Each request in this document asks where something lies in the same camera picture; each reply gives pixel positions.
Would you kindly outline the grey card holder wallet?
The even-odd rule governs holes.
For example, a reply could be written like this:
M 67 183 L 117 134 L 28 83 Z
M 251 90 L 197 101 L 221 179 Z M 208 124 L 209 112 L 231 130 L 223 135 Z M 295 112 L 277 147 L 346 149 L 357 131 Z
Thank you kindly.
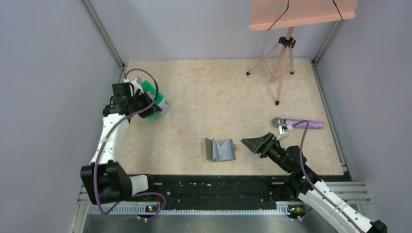
M 206 159 L 213 162 L 227 162 L 236 159 L 236 145 L 232 139 L 215 140 L 205 138 Z

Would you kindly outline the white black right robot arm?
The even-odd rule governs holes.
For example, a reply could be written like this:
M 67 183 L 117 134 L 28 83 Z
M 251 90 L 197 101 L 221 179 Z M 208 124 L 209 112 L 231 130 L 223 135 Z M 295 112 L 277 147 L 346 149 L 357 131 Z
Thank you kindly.
M 371 220 L 336 195 L 326 182 L 306 165 L 299 146 L 283 148 L 271 132 L 241 140 L 253 154 L 269 158 L 288 173 L 284 189 L 293 200 L 308 204 L 339 233 L 386 233 L 381 220 Z

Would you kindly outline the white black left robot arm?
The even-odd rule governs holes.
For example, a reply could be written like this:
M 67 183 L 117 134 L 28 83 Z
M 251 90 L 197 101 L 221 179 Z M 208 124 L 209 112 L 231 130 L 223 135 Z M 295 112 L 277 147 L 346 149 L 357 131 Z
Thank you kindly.
M 122 144 L 133 116 L 147 118 L 162 111 L 156 104 L 158 86 L 153 94 L 135 81 L 113 84 L 112 90 L 103 109 L 103 129 L 95 155 L 80 171 L 88 197 L 95 205 L 130 200 L 148 190 L 147 175 L 129 176 L 121 166 Z

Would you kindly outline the green plastic bin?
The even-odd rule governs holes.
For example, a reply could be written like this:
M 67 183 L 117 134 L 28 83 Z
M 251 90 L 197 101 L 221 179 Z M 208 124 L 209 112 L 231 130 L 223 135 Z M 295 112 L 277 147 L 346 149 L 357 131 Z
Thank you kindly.
M 148 80 L 143 80 L 140 77 L 137 77 L 137 83 L 142 87 L 142 89 L 144 89 L 149 97 L 151 98 L 151 100 L 153 100 L 155 98 L 155 95 L 157 93 L 155 86 L 153 86 Z M 162 101 L 162 99 L 164 98 L 162 93 L 158 94 L 158 97 L 156 99 L 156 104 L 159 105 L 159 103 Z M 161 115 L 160 113 L 154 114 L 152 116 L 148 116 L 149 119 L 152 119 L 154 117 L 158 117 Z

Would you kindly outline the purple glitter microphone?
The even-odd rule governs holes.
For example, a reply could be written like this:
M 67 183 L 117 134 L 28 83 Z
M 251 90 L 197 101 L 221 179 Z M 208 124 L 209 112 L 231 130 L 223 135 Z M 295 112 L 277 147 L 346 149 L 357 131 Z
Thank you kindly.
M 272 125 L 274 127 L 278 127 L 280 125 L 292 126 L 293 128 L 306 128 L 309 129 L 322 129 L 324 127 L 324 123 L 322 121 L 316 120 L 303 120 L 303 119 L 292 119 L 292 118 L 281 118 L 275 117 L 272 119 Z

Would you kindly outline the pink music stand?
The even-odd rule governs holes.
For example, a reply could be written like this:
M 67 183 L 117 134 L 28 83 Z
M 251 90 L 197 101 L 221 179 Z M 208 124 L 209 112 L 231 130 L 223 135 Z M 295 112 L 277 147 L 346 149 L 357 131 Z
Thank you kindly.
M 333 21 L 344 21 L 355 17 L 357 0 L 254 0 L 251 3 L 249 28 L 253 31 L 270 31 L 286 28 L 285 36 L 268 51 L 256 64 L 246 71 L 250 75 L 264 63 L 270 81 L 279 81 L 275 105 L 280 104 L 280 96 L 289 67 L 294 74 L 293 48 L 296 40 L 292 33 L 295 27 Z

